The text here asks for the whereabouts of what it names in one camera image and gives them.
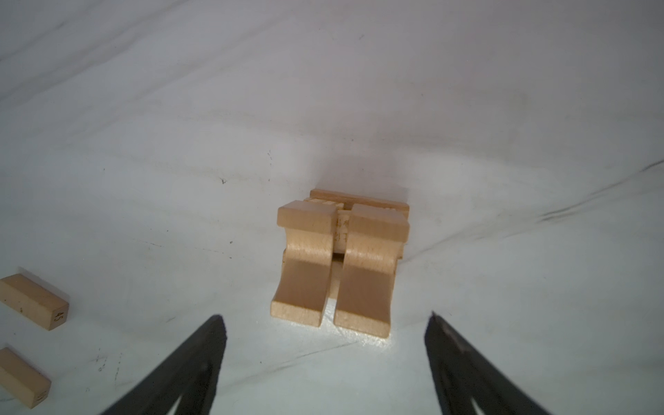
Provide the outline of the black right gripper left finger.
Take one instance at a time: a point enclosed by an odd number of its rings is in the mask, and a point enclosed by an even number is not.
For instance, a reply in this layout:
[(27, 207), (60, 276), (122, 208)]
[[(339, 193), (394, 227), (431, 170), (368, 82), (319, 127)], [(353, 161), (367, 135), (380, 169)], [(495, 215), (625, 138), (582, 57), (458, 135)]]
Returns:
[(211, 316), (105, 414), (209, 414), (217, 391), (227, 331)]

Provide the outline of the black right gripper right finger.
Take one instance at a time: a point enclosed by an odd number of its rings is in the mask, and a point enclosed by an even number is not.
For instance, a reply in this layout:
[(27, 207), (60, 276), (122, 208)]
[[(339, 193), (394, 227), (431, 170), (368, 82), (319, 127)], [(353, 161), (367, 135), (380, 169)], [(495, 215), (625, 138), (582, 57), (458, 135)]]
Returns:
[(441, 413), (548, 415), (435, 313), (426, 327), (425, 347)]

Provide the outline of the wood arch block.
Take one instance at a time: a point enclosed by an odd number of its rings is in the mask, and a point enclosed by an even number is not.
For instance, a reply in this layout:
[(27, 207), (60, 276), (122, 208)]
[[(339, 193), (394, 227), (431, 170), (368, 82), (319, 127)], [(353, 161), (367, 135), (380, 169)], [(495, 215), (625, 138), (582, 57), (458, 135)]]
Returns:
[(397, 210), (352, 207), (335, 326), (389, 337), (395, 276), (409, 231), (408, 220)]
[(294, 201), (278, 209), (286, 246), (273, 317), (319, 327), (330, 290), (338, 209), (334, 204)]

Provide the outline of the engraved long wood block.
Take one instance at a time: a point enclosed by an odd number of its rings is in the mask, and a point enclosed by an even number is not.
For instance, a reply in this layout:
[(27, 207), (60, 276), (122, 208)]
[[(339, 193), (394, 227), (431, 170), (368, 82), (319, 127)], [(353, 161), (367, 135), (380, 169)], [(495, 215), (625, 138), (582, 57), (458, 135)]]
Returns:
[[(328, 279), (328, 297), (330, 299), (337, 299), (340, 284), (342, 281), (342, 268), (343, 268), (344, 255), (335, 252), (333, 254), (330, 277)], [(311, 263), (300, 263), (295, 260), (287, 259), (286, 252), (284, 252), (282, 259), (282, 274), (278, 285), (279, 292), (293, 292), (297, 285), (303, 284), (305, 290), (321, 290), (322, 288), (322, 274), (318, 265)]]

